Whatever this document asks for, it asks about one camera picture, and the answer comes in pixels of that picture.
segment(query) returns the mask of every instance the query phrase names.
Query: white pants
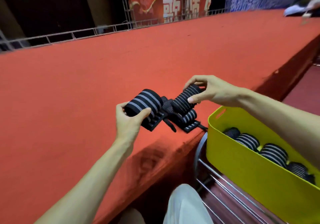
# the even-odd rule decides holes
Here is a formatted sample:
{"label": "white pants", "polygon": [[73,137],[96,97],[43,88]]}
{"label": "white pants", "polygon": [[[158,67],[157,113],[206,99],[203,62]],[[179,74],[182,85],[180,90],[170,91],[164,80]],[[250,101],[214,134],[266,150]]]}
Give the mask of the white pants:
{"label": "white pants", "polygon": [[[119,224],[145,224],[135,209],[124,212]],[[163,224],[213,224],[198,193],[188,184],[178,186],[171,194]]]}

